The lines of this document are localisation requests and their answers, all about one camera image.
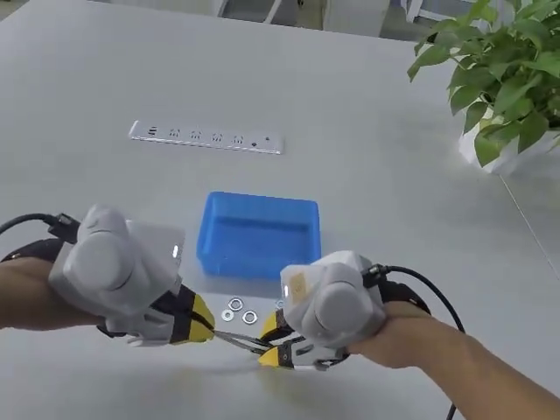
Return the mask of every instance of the electrical outlet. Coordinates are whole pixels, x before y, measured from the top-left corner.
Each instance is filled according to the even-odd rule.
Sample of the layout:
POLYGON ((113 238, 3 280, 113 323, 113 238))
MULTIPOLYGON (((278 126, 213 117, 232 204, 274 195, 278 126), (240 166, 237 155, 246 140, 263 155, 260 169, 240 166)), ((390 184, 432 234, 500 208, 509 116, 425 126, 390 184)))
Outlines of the electrical outlet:
POLYGON ((155 124, 136 121, 129 132, 132 140, 156 143, 204 146, 235 151, 255 151, 280 155, 284 140, 278 134, 247 132, 224 129, 206 129, 179 124, 155 124))

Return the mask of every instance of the flat washer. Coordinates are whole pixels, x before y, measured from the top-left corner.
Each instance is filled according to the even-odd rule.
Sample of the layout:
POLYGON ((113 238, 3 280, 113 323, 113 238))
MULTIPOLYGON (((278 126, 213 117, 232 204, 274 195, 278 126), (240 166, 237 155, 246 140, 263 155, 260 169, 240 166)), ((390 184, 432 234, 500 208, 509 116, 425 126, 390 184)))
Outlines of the flat washer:
POLYGON ((246 311, 241 319, 243 319, 243 322, 248 326, 252 326, 259 317, 256 316, 255 311, 246 311))
POLYGON ((238 312, 243 309, 243 301, 238 297, 234 297, 227 302, 227 307, 231 309, 233 312, 238 312))
POLYGON ((224 309, 221 313, 221 318, 226 322, 233 320, 234 316, 235 316, 234 312, 230 311, 229 309, 224 309))

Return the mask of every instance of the black wire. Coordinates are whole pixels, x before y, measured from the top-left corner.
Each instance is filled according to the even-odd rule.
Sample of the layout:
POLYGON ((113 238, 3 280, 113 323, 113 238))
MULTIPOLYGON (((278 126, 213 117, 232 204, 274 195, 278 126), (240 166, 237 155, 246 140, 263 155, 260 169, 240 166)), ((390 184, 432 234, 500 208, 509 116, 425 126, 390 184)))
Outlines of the black wire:
MULTIPOLYGON (((427 277, 421 275, 420 273, 414 271, 413 269, 407 269, 406 267, 399 267, 398 265, 389 265, 386 267, 386 270, 388 273, 393 271, 396 273, 408 274, 409 276, 412 276, 420 280, 422 283, 428 286, 428 288, 434 292, 437 298, 441 300, 441 302, 444 304, 447 311, 449 311, 449 313, 453 317, 453 321, 455 321, 455 325, 457 326, 457 329, 462 333, 465 332, 463 323, 461 322, 461 319, 459 318, 457 311, 455 311, 455 308, 453 307, 452 303, 447 299, 447 297, 445 297, 445 295, 441 292, 441 290, 438 289, 438 287, 436 287, 436 285, 432 283, 427 277)), ((455 407, 455 404, 452 404, 447 413, 446 420, 452 420, 453 416, 455 416, 455 411, 457 411, 457 407, 455 407)))
POLYGON ((57 222, 57 218, 45 213, 30 213, 24 214, 22 216, 18 216, 5 222, 2 226, 0 226, 0 235, 3 234, 6 230, 13 228, 21 223, 26 221, 43 221, 47 225, 52 225, 57 222))

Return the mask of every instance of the white flower pot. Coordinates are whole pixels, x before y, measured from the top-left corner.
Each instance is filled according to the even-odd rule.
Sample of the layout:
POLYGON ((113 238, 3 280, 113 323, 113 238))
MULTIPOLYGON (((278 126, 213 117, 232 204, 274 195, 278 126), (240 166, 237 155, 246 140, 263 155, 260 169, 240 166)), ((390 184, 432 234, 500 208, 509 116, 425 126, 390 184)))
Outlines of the white flower pot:
MULTIPOLYGON (((492 114, 493 112, 489 108, 484 118, 492 118, 492 114)), ((474 150, 474 138, 479 131, 480 123, 458 140, 460 153, 467 162, 478 167, 480 167, 480 163, 474 150)), ((482 167, 482 170, 499 175, 510 175, 515 172, 560 179, 560 147, 554 147, 557 144, 555 137, 558 134, 558 131, 547 131, 539 141, 521 153, 517 153, 519 137, 514 138, 502 149, 500 156, 482 167)))

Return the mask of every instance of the blue plastic tray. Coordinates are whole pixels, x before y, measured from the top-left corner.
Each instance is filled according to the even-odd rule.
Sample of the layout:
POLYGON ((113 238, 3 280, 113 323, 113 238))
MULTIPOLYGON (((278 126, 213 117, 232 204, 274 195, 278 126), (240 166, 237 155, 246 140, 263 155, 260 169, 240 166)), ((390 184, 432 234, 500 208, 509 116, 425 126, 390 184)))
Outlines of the blue plastic tray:
POLYGON ((209 275, 278 279, 286 265, 321 257, 319 207, 304 199, 211 192, 197 257, 209 275))

